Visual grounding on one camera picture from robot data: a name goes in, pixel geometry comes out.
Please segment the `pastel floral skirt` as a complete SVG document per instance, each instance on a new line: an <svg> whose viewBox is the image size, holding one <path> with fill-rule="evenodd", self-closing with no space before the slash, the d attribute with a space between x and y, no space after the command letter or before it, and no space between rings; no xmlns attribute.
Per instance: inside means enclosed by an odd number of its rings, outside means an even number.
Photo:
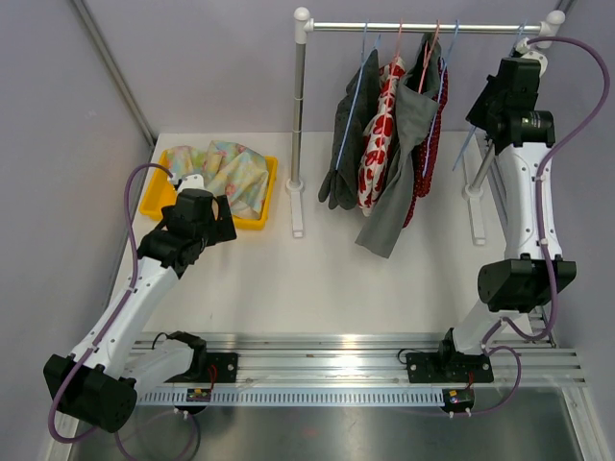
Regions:
<svg viewBox="0 0 615 461"><path fill-rule="evenodd" d="M265 157L258 152L239 143L213 140L205 150L173 147L166 157L173 175L200 175L208 192L226 195L233 216L260 218L270 174Z"/></svg>

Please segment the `red white polka-dot skirt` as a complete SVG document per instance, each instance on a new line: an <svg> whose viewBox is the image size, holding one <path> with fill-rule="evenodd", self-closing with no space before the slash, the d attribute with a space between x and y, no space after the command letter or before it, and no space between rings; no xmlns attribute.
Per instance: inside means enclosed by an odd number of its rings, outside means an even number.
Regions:
<svg viewBox="0 0 615 461"><path fill-rule="evenodd" d="M439 139L442 127L442 112L448 102L449 76L447 63L439 58L437 64L430 64L428 72L437 71L437 88L432 94L432 100L438 104L438 108L430 121L430 131L420 145L412 151L412 162L414 168L414 185L412 200L404 221L403 228L406 228L411 221L416 208L417 201L425 198L431 191L431 182L435 164L438 156Z"/></svg>

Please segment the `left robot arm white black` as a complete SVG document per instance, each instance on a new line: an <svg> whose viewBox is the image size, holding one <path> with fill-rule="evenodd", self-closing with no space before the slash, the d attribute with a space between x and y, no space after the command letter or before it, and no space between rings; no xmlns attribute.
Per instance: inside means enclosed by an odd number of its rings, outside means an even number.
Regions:
<svg viewBox="0 0 615 461"><path fill-rule="evenodd" d="M53 399L48 427L62 412L108 433L131 417L139 397L173 378L213 375L207 342L184 331L138 359L130 353L164 296L205 248L236 238L224 195L187 188L133 251L133 272L89 334L68 355L53 354L43 376Z"/></svg>

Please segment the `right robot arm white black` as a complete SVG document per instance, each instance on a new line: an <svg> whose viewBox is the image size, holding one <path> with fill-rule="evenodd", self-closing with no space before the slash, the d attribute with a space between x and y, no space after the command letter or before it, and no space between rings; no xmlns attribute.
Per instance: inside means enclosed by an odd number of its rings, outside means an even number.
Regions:
<svg viewBox="0 0 615 461"><path fill-rule="evenodd" d="M485 131L501 161L506 247L503 260L480 269L477 303L440 343L435 367L445 381L492 381L490 339L538 305L553 303L577 274L575 262L564 260L554 230L554 118L535 107L541 71L540 60L502 59L467 115Z"/></svg>

